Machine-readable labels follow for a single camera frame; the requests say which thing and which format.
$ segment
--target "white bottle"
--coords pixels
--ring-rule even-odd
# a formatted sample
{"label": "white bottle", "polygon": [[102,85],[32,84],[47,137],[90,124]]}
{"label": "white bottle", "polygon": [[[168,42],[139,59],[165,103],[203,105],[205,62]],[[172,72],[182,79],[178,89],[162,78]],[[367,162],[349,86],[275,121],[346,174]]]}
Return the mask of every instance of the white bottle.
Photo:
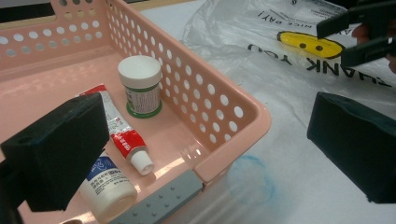
{"label": "white bottle", "polygon": [[79,188],[96,220],[107,223],[134,205],[137,191],[105,151]]}

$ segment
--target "human hand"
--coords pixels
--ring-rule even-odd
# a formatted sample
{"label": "human hand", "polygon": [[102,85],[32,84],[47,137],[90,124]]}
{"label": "human hand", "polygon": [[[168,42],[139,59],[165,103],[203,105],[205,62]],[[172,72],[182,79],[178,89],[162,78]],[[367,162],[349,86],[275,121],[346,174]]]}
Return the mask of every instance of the human hand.
{"label": "human hand", "polygon": [[[370,40],[369,36],[369,28],[365,24],[361,24],[356,27],[352,32],[352,36],[357,38],[358,44],[365,43]],[[389,36],[396,36],[396,21],[391,21],[389,23]],[[386,57],[389,60],[389,69],[394,74],[396,74],[396,57],[390,56],[390,54]]]}

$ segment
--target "yellow smiley face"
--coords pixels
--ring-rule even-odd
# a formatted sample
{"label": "yellow smiley face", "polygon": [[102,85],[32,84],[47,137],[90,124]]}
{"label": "yellow smiley face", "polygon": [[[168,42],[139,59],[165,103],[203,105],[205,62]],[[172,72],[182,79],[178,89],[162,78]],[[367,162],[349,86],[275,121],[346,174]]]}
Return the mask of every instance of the yellow smiley face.
{"label": "yellow smiley face", "polygon": [[318,39],[314,35],[303,33],[284,31],[277,33],[276,38],[284,44],[303,49],[309,53],[326,59],[333,59],[340,56],[341,52],[345,48],[338,42],[326,38]]}

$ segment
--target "gray plastic strip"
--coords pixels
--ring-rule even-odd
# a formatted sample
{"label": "gray plastic strip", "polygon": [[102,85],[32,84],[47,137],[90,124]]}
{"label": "gray plastic strip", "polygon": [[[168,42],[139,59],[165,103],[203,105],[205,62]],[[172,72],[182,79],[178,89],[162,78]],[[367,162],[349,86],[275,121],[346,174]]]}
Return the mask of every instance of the gray plastic strip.
{"label": "gray plastic strip", "polygon": [[192,170],[188,170],[145,200],[130,208],[110,224],[161,223],[193,199],[203,183]]}

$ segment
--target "perforated basket side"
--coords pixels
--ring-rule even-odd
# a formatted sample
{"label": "perforated basket side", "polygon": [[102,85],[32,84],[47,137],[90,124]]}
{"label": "perforated basket side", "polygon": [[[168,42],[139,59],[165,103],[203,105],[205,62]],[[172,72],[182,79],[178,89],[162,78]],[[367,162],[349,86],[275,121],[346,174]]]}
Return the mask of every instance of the perforated basket side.
{"label": "perforated basket side", "polygon": [[93,54],[108,47],[103,1],[51,0],[55,20],[0,30],[0,75],[61,62],[71,54]]}
{"label": "perforated basket side", "polygon": [[114,48],[124,57],[143,54],[160,62],[163,100],[212,151],[194,168],[205,182],[268,132],[261,103],[121,0],[106,5]]}

